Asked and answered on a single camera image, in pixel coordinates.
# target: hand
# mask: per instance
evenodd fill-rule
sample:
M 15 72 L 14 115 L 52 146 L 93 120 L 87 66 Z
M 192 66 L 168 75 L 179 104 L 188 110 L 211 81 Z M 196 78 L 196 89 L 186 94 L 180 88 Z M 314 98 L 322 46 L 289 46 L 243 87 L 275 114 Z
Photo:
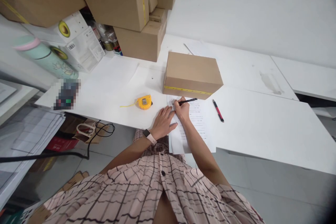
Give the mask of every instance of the hand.
M 159 111 L 157 115 L 153 128 L 149 130 L 155 140 L 158 140 L 166 135 L 168 135 L 172 130 L 177 127 L 177 122 L 170 125 L 175 111 L 171 112 L 172 107 L 165 107 Z
M 186 99 L 184 97 L 181 97 L 180 100 L 175 100 L 175 112 L 177 114 L 177 117 L 180 119 L 181 122 L 189 121 L 189 103 L 182 103 L 181 106 L 179 105 L 179 102 L 185 101 Z

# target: black cable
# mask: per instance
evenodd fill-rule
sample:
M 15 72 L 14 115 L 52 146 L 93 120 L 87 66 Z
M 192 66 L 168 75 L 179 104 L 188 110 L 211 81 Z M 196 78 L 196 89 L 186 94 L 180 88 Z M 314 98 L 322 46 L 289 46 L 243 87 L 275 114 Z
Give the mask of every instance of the black cable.
M 113 123 L 109 123 L 109 124 L 104 124 L 102 127 L 98 127 L 98 123 L 100 123 L 100 120 L 98 122 L 96 122 L 96 128 L 95 128 L 95 135 L 91 138 L 90 142 L 87 145 L 87 156 L 84 156 L 78 152 L 59 152 L 59 153 L 49 153 L 49 154 L 41 154 L 41 155 L 33 155 L 33 156 L 19 156 L 19 157 L 0 157 L 0 163 L 9 163 L 9 162 L 18 162 L 18 161 L 26 161 L 26 160 L 34 160 L 34 159 L 43 159 L 43 158 L 51 158 L 51 157 L 55 157 L 55 156 L 77 156 L 83 159 L 90 159 L 90 144 L 92 142 L 92 140 L 96 137 L 109 137 L 111 136 L 114 131 L 115 131 L 115 126 L 113 125 Z M 107 131 L 104 129 L 105 126 L 112 126 L 112 132 Z M 103 130 L 107 133 L 109 133 L 109 135 L 99 135 L 99 132 Z

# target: pen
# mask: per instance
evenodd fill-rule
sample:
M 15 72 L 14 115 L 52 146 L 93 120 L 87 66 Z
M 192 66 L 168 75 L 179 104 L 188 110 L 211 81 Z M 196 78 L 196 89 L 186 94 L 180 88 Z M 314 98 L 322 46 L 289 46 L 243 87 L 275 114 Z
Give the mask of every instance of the pen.
M 195 101 L 197 100 L 197 98 L 194 98 L 194 99 L 190 99 L 190 100 L 186 100 L 186 101 L 179 101 L 179 105 L 181 106 L 182 103 L 185 103 L 185 102 L 191 102 L 191 101 Z
M 219 116 L 219 118 L 220 118 L 220 121 L 224 122 L 224 119 L 223 119 L 223 117 L 222 117 L 222 115 L 221 115 L 221 112 L 219 111 L 219 109 L 218 109 L 218 107 L 217 107 L 217 104 L 216 104 L 215 100 L 212 99 L 212 102 L 213 102 L 213 104 L 215 105 L 215 108 L 216 108 L 216 110 L 217 110 L 217 113 L 218 113 L 218 116 Z

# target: white product box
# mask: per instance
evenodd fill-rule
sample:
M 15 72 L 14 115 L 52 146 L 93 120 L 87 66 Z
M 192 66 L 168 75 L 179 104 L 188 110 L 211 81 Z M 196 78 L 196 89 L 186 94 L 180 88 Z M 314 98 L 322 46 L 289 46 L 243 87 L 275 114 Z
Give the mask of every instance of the white product box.
M 32 24 L 22 25 L 35 37 L 58 43 L 69 43 L 88 28 L 88 25 L 79 11 L 49 28 L 34 26 Z
M 91 27 L 68 44 L 45 40 L 42 42 L 78 72 L 91 72 L 105 55 Z

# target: woman's left hand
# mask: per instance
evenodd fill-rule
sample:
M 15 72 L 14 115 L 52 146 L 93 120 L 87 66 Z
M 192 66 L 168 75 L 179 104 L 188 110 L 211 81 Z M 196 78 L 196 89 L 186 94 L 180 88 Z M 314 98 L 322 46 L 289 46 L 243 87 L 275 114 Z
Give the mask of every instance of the woman's left hand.
M 166 135 L 168 135 L 172 130 L 177 127 L 177 122 L 170 125 L 175 111 L 171 112 L 172 107 L 165 107 L 159 111 L 157 115 L 153 128 L 149 130 L 155 140 L 158 140 Z

